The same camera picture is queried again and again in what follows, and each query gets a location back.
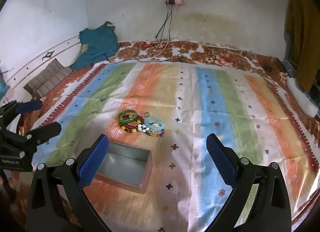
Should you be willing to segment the grey metal tin box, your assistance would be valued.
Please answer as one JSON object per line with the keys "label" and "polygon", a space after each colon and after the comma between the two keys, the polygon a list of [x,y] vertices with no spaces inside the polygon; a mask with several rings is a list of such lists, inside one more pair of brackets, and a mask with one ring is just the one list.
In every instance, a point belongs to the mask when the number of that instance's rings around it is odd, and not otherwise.
{"label": "grey metal tin box", "polygon": [[95,178],[124,190],[144,194],[151,172],[150,150],[109,142],[108,153]]}

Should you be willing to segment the striped grey folded blanket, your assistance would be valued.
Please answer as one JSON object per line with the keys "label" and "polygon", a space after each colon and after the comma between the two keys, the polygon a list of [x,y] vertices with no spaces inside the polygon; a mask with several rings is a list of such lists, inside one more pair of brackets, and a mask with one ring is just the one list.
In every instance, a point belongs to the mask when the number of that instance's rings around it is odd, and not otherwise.
{"label": "striped grey folded blanket", "polygon": [[63,67],[57,59],[51,61],[44,70],[31,79],[23,88],[32,98],[46,96],[59,83],[71,74],[70,67]]}

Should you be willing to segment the white rolled pillow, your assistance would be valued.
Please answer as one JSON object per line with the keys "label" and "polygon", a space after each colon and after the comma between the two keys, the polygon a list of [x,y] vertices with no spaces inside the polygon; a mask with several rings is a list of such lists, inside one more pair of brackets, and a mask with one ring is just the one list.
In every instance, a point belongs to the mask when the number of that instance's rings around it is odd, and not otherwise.
{"label": "white rolled pillow", "polygon": [[287,87],[297,100],[300,108],[310,118],[314,118],[318,113],[318,107],[308,98],[308,96],[300,89],[295,78],[287,76]]}

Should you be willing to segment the mustard yellow hanging garment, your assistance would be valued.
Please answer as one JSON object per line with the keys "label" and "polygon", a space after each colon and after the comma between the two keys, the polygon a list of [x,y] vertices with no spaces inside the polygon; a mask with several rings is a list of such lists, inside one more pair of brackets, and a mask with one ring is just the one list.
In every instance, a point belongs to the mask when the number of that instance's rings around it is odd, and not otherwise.
{"label": "mustard yellow hanging garment", "polygon": [[319,10],[313,0],[289,0],[285,30],[292,39],[297,82],[308,92],[319,69]]}

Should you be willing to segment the green jade bangle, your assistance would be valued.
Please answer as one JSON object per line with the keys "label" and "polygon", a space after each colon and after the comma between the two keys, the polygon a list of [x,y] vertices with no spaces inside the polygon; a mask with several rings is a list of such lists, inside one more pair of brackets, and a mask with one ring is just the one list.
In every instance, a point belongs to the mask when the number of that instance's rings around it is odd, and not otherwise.
{"label": "green jade bangle", "polygon": [[136,118],[137,118],[137,112],[131,109],[126,109],[124,111],[121,111],[117,115],[117,119],[119,123],[131,123],[135,121]]}

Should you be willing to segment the teal blue shirt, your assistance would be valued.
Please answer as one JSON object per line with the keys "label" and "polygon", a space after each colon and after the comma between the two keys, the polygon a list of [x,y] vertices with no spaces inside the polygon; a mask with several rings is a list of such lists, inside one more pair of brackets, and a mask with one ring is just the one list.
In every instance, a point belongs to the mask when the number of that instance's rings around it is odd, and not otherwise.
{"label": "teal blue shirt", "polygon": [[115,56],[119,50],[119,43],[114,30],[114,24],[106,21],[98,28],[86,28],[80,31],[81,52],[71,65],[72,71],[89,67]]}

